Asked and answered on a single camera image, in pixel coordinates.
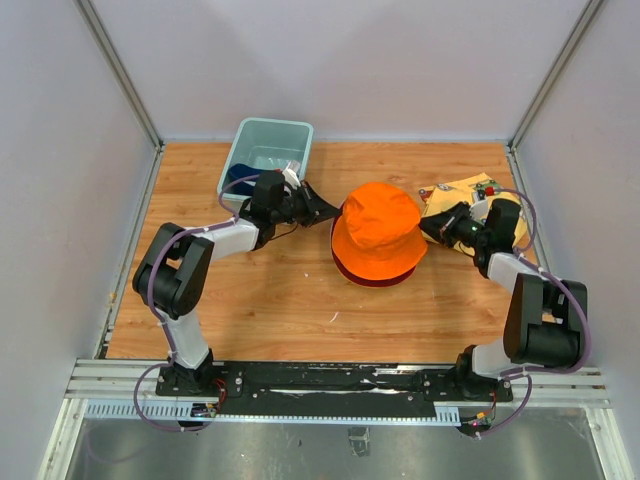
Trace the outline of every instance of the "metal floor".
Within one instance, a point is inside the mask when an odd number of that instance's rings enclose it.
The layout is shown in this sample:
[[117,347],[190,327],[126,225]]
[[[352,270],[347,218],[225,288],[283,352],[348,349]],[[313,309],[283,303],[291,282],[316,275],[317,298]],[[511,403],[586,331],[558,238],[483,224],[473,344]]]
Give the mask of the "metal floor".
[[604,479],[581,409],[525,410],[482,441],[419,426],[371,426],[369,440],[368,451],[350,444],[343,425],[216,423],[171,434],[138,420],[91,420],[67,479]]

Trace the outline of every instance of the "black motor joint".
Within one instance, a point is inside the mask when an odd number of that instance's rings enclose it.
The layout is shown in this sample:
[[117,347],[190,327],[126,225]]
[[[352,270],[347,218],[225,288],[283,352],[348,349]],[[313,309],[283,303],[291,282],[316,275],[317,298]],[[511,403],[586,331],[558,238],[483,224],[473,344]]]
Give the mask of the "black motor joint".
[[519,218],[520,205],[511,200],[493,200],[484,223],[471,218],[468,203],[459,202],[449,210],[422,218],[420,229],[449,248],[458,242],[473,248],[473,263],[486,277],[491,255],[512,251]]
[[297,223],[311,227],[340,215],[340,209],[323,200],[304,180],[298,188],[288,185],[278,171],[262,172],[256,181],[251,198],[245,200],[240,217],[258,227],[256,249],[263,247],[281,223]]

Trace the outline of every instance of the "hat brim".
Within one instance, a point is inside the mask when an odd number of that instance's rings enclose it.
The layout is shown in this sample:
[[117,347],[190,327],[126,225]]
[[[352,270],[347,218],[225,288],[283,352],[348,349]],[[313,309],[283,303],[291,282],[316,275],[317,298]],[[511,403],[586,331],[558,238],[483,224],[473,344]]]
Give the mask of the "hat brim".
[[416,265],[427,253],[427,242],[416,227],[415,235],[408,238],[402,251],[391,261],[363,258],[358,246],[351,240],[342,215],[331,226],[331,253],[338,270],[358,285],[387,287],[411,276]]

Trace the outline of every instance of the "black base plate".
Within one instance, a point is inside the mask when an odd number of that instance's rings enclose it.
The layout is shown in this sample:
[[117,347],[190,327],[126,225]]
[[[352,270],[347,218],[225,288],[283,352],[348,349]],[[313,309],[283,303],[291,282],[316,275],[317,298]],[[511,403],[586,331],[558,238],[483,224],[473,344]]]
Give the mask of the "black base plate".
[[[269,416],[419,418],[435,414],[434,402],[466,402],[447,368],[402,370],[397,364],[225,362],[208,374],[228,387],[222,413]],[[159,396],[217,397],[210,381],[194,388],[183,375],[162,369]],[[487,385],[474,401],[513,399],[504,384]]]

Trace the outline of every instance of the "cable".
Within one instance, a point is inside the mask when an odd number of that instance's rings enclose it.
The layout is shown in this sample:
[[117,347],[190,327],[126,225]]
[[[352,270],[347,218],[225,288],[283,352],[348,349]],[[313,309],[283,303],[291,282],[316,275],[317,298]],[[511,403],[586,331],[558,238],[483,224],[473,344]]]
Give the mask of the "cable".
[[496,392],[491,392],[491,396],[493,397],[493,402],[491,403],[491,407],[488,410],[485,410],[484,412],[480,412],[475,414],[473,417],[462,417],[460,418],[460,422],[461,423],[474,423],[477,422],[478,420],[481,420],[485,417],[487,417],[489,414],[491,414],[491,420],[496,418],[496,406],[498,403],[498,395],[496,394]]
[[569,300],[569,303],[578,314],[580,323],[582,325],[582,330],[584,332],[584,349],[582,352],[582,356],[578,359],[575,365],[569,368],[563,369],[563,368],[545,368],[545,367],[531,366],[531,367],[516,367],[516,368],[505,370],[504,372],[501,372],[500,376],[505,381],[513,381],[513,380],[517,380],[519,378],[525,377],[527,379],[527,392],[524,398],[522,399],[522,403],[520,404],[520,406],[506,420],[499,423],[498,425],[491,427],[489,430],[486,430],[484,433],[477,432],[476,435],[478,436],[478,438],[484,438],[487,435],[499,432],[504,427],[506,427],[509,423],[515,420],[522,413],[522,411],[524,410],[524,407],[529,402],[529,398],[531,397],[531,392],[533,390],[533,380],[527,373],[536,372],[536,373],[569,374],[569,373],[577,372],[582,367],[584,367],[584,365],[587,363],[587,360],[589,359],[589,355],[591,354],[591,346],[592,346],[591,330],[589,329],[587,316],[584,313],[584,310],[580,306],[580,303],[578,302],[576,297],[571,293],[571,291],[566,287],[566,285],[562,283],[560,279],[558,279],[555,275],[553,275],[551,272],[544,270],[542,267],[539,267],[538,265],[530,262],[524,256],[523,252],[530,249],[533,246],[533,242],[538,234],[538,227],[537,227],[538,217],[537,217],[536,209],[533,206],[533,202],[524,193],[511,188],[499,188],[499,189],[496,189],[496,192],[507,192],[507,193],[518,195],[520,198],[526,201],[527,204],[529,205],[529,210],[531,212],[531,220],[533,223],[533,228],[529,236],[529,243],[523,249],[514,247],[513,248],[514,255],[522,264],[526,265],[531,270],[538,272],[542,277],[546,278],[551,283],[553,283],[556,287],[558,287],[560,291],[564,294],[564,296]]
[[276,235],[275,237],[273,237],[271,239],[271,241],[273,240],[277,240],[278,238],[282,238],[282,237],[286,237],[287,235],[291,235],[293,232],[295,232],[298,229],[298,223],[296,223],[296,226],[293,227],[291,230],[289,230],[288,232],[285,233],[281,233],[280,235]]
[[171,248],[173,248],[173,246],[176,244],[176,242],[178,242],[181,238],[186,237],[187,235],[195,235],[195,234],[198,234],[198,233],[203,233],[203,232],[207,232],[207,231],[211,231],[211,230],[219,230],[219,229],[224,228],[224,227],[231,227],[231,226],[235,225],[235,223],[238,221],[240,216],[239,216],[239,214],[238,214],[238,212],[236,210],[234,210],[233,208],[227,206],[224,203],[223,196],[224,196],[225,193],[227,193],[235,185],[237,185],[237,184],[239,184],[241,182],[255,180],[257,178],[258,178],[258,175],[250,175],[248,177],[243,177],[243,178],[240,178],[238,180],[234,180],[233,182],[229,183],[228,185],[226,185],[221,190],[220,195],[218,195],[218,202],[220,203],[222,208],[224,208],[225,210],[227,210],[228,212],[233,214],[233,218],[231,220],[228,220],[226,222],[212,224],[212,225],[207,225],[207,226],[204,226],[204,227],[191,228],[191,229],[183,230],[183,231],[175,234],[164,245],[164,247],[162,247],[162,249],[160,250],[160,253],[158,254],[158,257],[156,258],[155,262],[153,263],[153,267],[151,268],[151,274],[149,275],[149,284],[147,286],[147,303],[149,305],[149,309],[151,310],[151,313],[153,313],[153,315],[160,321],[160,325],[162,326],[162,330],[164,331],[164,334],[167,337],[167,342],[169,343],[170,357],[169,357],[169,361],[168,362],[162,362],[162,363],[157,363],[155,365],[152,365],[149,368],[147,368],[142,373],[142,375],[140,375],[140,377],[138,378],[138,381],[136,382],[136,385],[135,385],[135,387],[133,389],[133,406],[135,407],[136,413],[138,414],[138,416],[140,417],[141,420],[143,420],[147,425],[150,425],[150,426],[152,426],[152,427],[154,427],[154,428],[156,428],[158,430],[162,430],[164,432],[175,432],[175,433],[197,432],[197,431],[200,431],[200,430],[206,428],[209,425],[209,422],[206,422],[203,425],[198,426],[198,427],[171,427],[171,426],[167,426],[167,425],[162,425],[162,424],[160,424],[158,422],[155,422],[155,421],[149,419],[144,414],[144,412],[142,411],[142,408],[140,408],[140,404],[138,402],[138,393],[140,391],[140,386],[142,385],[142,382],[147,377],[147,375],[149,375],[149,373],[151,373],[153,370],[158,369],[158,368],[163,368],[163,367],[169,368],[169,367],[172,367],[173,364],[176,361],[177,356],[178,356],[176,343],[175,343],[175,340],[173,338],[173,335],[171,334],[171,330],[169,330],[169,326],[167,325],[167,321],[160,314],[160,312],[158,311],[158,309],[155,306],[155,302],[153,301],[153,288],[154,288],[154,285],[155,285],[156,276],[158,274],[158,269],[160,268],[160,264],[163,262],[164,258],[166,257],[167,253],[169,252],[169,250]]
[[227,383],[221,378],[216,378],[213,383],[215,383],[220,389],[220,397],[218,398],[218,406],[216,408],[217,412],[220,413],[222,404],[227,399]]
[[482,439],[487,435],[498,433],[500,430],[502,430],[504,427],[509,425],[511,422],[513,422],[516,418],[520,416],[520,414],[524,410],[524,407],[527,405],[527,403],[529,402],[529,399],[531,398],[531,392],[533,390],[533,381],[531,380],[531,377],[529,375],[516,375],[508,379],[509,381],[513,381],[523,377],[527,379],[527,393],[525,393],[520,406],[516,408],[516,410],[511,415],[509,415],[505,420],[500,422],[498,425],[493,425],[489,430],[486,430],[482,433],[476,432],[477,438]]
[[500,187],[500,188],[496,188],[494,191],[496,193],[505,192],[505,193],[511,193],[513,195],[517,195],[522,200],[527,202],[527,205],[529,205],[529,211],[531,212],[531,223],[533,226],[531,228],[531,234],[529,235],[529,243],[527,243],[527,245],[522,250],[518,249],[518,253],[529,250],[531,247],[533,247],[533,242],[536,239],[536,236],[538,235],[538,214],[536,213],[536,208],[533,206],[533,202],[525,193],[519,190],[515,190],[513,188]]

